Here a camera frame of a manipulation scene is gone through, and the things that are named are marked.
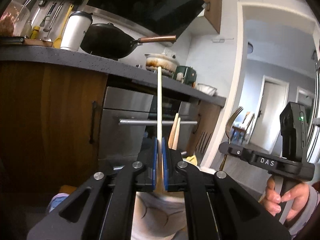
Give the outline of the grey striped sleeve forearm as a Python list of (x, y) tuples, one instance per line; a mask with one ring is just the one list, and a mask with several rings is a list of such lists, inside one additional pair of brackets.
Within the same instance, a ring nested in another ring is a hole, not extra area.
[(300, 210), (295, 217), (290, 220), (288, 225), (288, 231), (291, 235), (291, 239), (294, 239), (308, 223), (313, 213), (316, 211), (319, 205), (319, 181), (312, 186), (309, 185), (309, 197), (304, 207)]

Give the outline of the person's right hand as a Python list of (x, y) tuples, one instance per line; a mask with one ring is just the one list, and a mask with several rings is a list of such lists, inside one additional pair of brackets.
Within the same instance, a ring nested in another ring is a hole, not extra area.
[(293, 200), (293, 204), (286, 220), (290, 222), (295, 218), (298, 218), (308, 202), (310, 194), (309, 185), (306, 183), (300, 183), (287, 191), (282, 197), (275, 191), (275, 187), (276, 183), (274, 179), (270, 177), (267, 181), (265, 195), (261, 199), (260, 203), (272, 216), (275, 216), (281, 211), (281, 203)]

